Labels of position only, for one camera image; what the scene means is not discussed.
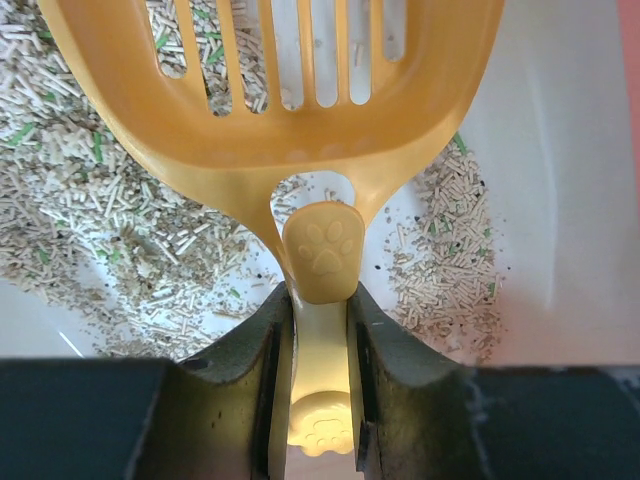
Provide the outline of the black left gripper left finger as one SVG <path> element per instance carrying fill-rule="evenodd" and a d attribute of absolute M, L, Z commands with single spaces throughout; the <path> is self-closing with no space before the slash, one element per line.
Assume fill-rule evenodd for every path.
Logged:
<path fill-rule="evenodd" d="M 128 479 L 281 479 L 292 386 L 292 299 L 278 285 L 190 358 L 130 362 L 145 403 Z"/>

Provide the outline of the pink litter box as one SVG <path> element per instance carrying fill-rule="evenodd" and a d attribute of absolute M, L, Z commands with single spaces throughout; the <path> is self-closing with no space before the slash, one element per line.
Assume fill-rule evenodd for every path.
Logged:
<path fill-rule="evenodd" d="M 509 1 L 462 137 L 489 187 L 500 364 L 639 360 L 639 134 L 613 1 Z"/>

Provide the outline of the yellow litter scoop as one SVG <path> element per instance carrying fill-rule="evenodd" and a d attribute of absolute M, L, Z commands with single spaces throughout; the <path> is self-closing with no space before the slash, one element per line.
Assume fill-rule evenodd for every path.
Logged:
<path fill-rule="evenodd" d="M 41 12 L 80 87 L 128 153 L 186 197 L 218 209 L 271 251 L 294 297 L 295 374 L 287 441 L 306 455 L 350 453 L 347 300 L 359 283 L 364 236 L 392 195 L 449 143 L 495 41 L 500 1 L 410 1 L 405 51 L 384 53 L 387 15 L 369 5 L 370 97 L 356 77 L 348 4 L 334 5 L 337 98 L 316 96 L 312 5 L 296 8 L 302 103 L 282 102 L 273 7 L 258 5 L 268 106 L 245 102 L 231 4 L 216 5 L 232 109 L 208 106 L 193 10 L 176 5 L 187 64 L 165 76 L 141 1 L 44 1 Z"/>

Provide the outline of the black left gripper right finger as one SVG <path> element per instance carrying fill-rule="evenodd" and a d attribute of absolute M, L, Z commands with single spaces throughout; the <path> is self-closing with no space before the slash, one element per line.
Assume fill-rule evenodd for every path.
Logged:
<path fill-rule="evenodd" d="M 349 300 L 356 469 L 367 479 L 489 479 L 469 410 L 478 368 L 427 346 L 364 285 Z"/>

